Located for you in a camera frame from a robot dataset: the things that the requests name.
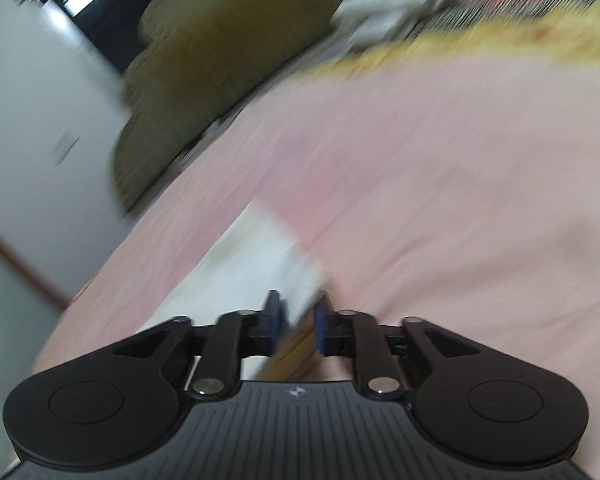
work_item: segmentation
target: wooden trim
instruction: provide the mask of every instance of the wooden trim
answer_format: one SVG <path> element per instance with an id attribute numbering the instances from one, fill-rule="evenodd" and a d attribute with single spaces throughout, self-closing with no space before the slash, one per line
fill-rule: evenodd
<path id="1" fill-rule="evenodd" d="M 19 259 L 15 252 L 0 239 L 0 257 L 11 269 L 13 269 L 25 282 L 29 283 L 40 296 L 43 296 L 58 310 L 64 310 L 69 306 L 69 300 L 62 294 L 53 290 L 43 278 L 30 268 L 28 264 Z"/>

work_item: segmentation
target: logo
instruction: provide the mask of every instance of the logo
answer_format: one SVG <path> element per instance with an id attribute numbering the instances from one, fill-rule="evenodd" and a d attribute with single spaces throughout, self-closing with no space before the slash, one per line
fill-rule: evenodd
<path id="1" fill-rule="evenodd" d="M 296 399 L 299 399 L 306 393 L 306 390 L 302 386 L 294 386 L 289 390 L 289 395 L 293 395 Z"/>

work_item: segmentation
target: white cloth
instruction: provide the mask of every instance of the white cloth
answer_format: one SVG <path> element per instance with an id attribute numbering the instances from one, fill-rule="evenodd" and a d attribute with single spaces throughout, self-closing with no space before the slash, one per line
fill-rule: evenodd
<path id="1" fill-rule="evenodd" d="M 270 290 L 280 292 L 295 325 L 323 285 L 322 270 L 300 250 L 288 227 L 250 203 L 141 330 L 174 316 L 205 325 L 234 310 L 261 310 Z M 241 377 L 253 379 L 264 361 L 244 359 Z"/>
<path id="2" fill-rule="evenodd" d="M 343 0 L 332 21 L 353 31 L 351 48 L 365 48 L 404 37 L 416 20 L 438 10 L 446 0 Z"/>

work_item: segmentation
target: white paper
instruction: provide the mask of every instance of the white paper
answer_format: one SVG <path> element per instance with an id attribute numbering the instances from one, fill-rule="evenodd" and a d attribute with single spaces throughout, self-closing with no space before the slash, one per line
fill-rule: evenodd
<path id="1" fill-rule="evenodd" d="M 286 300 L 289 323 L 295 325 L 324 281 L 322 270 L 299 249 L 288 227 L 263 206 L 250 203 L 142 330 L 174 316 L 205 325 L 234 310 L 261 310 L 270 290 Z M 253 379 L 264 361 L 243 360 L 242 378 Z"/>

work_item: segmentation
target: pink bed sheet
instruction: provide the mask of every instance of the pink bed sheet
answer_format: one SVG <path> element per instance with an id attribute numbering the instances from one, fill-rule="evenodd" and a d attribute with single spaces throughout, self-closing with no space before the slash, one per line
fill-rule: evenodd
<path id="1" fill-rule="evenodd" d="M 465 59 L 285 82 L 141 219 L 38 369 L 133 333 L 253 198 L 338 308 L 426 317 L 573 381 L 590 407 L 576 461 L 600 479 L 600 69 Z"/>

